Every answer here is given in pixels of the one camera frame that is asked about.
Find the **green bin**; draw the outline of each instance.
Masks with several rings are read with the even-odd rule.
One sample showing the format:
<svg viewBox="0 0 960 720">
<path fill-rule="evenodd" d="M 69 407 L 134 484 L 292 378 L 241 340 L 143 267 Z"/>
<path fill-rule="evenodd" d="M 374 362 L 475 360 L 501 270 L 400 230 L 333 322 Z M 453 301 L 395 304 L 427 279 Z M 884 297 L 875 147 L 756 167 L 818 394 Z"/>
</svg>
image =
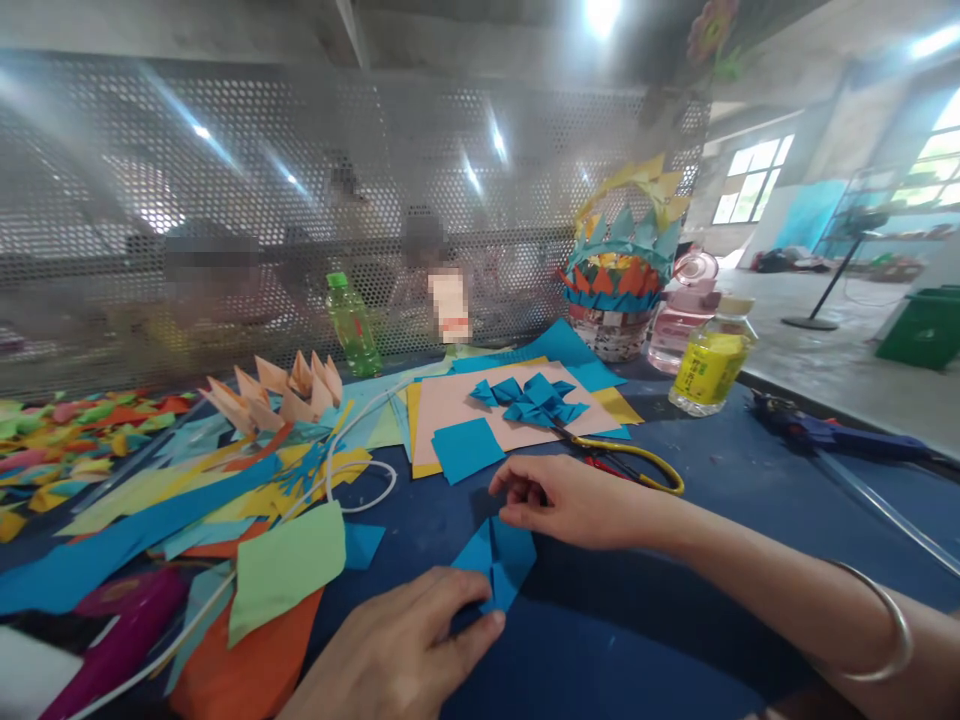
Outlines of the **green bin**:
<svg viewBox="0 0 960 720">
<path fill-rule="evenodd" d="M 929 288 L 906 299 L 910 304 L 877 357 L 943 370 L 960 354 L 960 288 Z"/>
</svg>

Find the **blue table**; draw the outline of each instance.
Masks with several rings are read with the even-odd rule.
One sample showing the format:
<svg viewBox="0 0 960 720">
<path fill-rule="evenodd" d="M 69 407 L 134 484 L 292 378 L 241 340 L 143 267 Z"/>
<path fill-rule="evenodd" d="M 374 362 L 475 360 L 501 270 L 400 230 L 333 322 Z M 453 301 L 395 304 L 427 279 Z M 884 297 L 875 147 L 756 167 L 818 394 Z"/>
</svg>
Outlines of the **blue table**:
<svg viewBox="0 0 960 720">
<path fill-rule="evenodd" d="M 632 372 L 627 367 L 618 372 Z M 684 477 L 686 498 L 812 555 L 836 558 L 939 610 L 960 607 L 960 579 L 841 489 L 816 461 L 791 452 L 745 409 L 737 386 L 722 413 L 690 419 L 666 398 L 670 381 L 647 368 L 619 389 L 647 423 L 633 441 Z M 559 443 L 518 451 L 563 452 Z M 357 604 L 448 565 L 501 500 L 495 468 L 455 487 L 411 481 L 402 448 L 374 452 L 400 471 L 381 505 L 352 519 L 387 528 L 370 570 L 326 589 L 307 662 Z M 960 487 L 919 468 L 856 458 L 844 464 L 948 551 L 960 551 Z M 340 486 L 344 505 L 379 494 L 376 471 Z M 31 521 L 0 548 L 0 571 L 45 554 L 71 503 Z M 685 567 L 644 552 L 596 553 L 537 536 L 538 559 L 491 652 L 444 709 L 448 718 L 739 718 L 814 677 L 798 654 Z M 468 611 L 460 623 L 476 616 Z M 158 697 L 160 685 L 136 695 Z"/>
</svg>

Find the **metal mesh screen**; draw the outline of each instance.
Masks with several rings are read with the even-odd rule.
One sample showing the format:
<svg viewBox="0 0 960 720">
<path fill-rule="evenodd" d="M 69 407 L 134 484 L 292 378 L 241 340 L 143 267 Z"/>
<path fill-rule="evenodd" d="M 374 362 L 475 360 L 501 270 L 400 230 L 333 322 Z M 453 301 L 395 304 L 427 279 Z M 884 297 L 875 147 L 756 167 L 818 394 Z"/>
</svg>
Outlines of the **metal mesh screen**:
<svg viewBox="0 0 960 720">
<path fill-rule="evenodd" d="M 477 342 L 563 310 L 571 222 L 628 160 L 690 194 L 706 103 L 476 80 L 0 56 L 0 393 L 338 357 L 344 270 L 385 355 L 439 348 L 425 265 L 463 267 Z"/>
</svg>

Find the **silver bangle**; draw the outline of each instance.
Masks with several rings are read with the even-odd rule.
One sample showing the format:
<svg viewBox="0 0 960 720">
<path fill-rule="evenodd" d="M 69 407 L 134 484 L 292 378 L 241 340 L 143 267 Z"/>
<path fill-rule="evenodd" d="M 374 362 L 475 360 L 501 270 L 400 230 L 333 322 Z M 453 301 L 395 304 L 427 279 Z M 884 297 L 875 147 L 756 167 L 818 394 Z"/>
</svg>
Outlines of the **silver bangle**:
<svg viewBox="0 0 960 720">
<path fill-rule="evenodd" d="M 910 632 L 910 626 L 907 625 L 907 619 L 903 616 L 903 611 L 900 610 L 900 607 L 896 602 L 894 602 L 893 598 L 890 597 L 890 594 L 886 590 L 877 585 L 873 580 L 868 578 L 859 570 L 850 567 L 846 563 L 838 562 L 837 560 L 827 560 L 826 562 L 846 570 L 848 573 L 859 579 L 867 587 L 873 590 L 876 596 L 880 598 L 880 601 L 884 604 L 884 607 L 886 607 L 889 611 L 890 616 L 893 618 L 893 622 L 894 625 L 897 626 L 897 634 L 899 636 L 897 642 L 897 654 L 894 655 L 893 660 L 891 660 L 886 667 L 881 668 L 876 672 L 862 673 L 859 675 L 848 674 L 832 669 L 830 672 L 841 675 L 847 680 L 867 683 L 883 682 L 884 680 L 889 680 L 890 678 L 899 675 L 901 672 L 903 672 L 904 668 L 910 664 L 910 660 L 913 659 L 913 634 Z M 825 669 L 823 665 L 819 663 L 814 662 L 813 664 L 820 669 Z"/>
</svg>

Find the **pink cardboard sheet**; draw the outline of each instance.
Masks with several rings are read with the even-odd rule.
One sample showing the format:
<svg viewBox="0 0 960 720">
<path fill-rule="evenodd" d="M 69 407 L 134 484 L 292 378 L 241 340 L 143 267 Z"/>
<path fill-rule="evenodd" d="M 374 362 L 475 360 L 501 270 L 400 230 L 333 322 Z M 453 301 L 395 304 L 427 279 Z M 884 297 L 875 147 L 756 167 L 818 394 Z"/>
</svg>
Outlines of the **pink cardboard sheet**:
<svg viewBox="0 0 960 720">
<path fill-rule="evenodd" d="M 504 420 L 503 413 L 506 412 L 506 408 L 486 407 L 470 397 L 470 392 L 481 380 L 486 380 L 493 386 L 512 377 L 523 387 L 523 384 L 537 373 L 543 373 L 551 383 L 558 380 L 570 383 L 575 389 L 564 398 L 564 401 L 583 403 L 588 406 L 589 409 L 566 428 L 574 435 L 592 435 L 620 427 L 620 423 L 614 420 L 613 416 L 604 410 L 603 406 L 560 363 L 514 365 L 462 375 L 427 378 L 423 381 L 420 390 L 417 444 L 413 451 L 413 464 L 420 466 L 438 462 L 437 453 L 433 449 L 433 434 L 437 430 L 477 418 L 486 418 L 497 443 L 504 452 L 556 442 L 557 436 L 551 430 Z"/>
</svg>

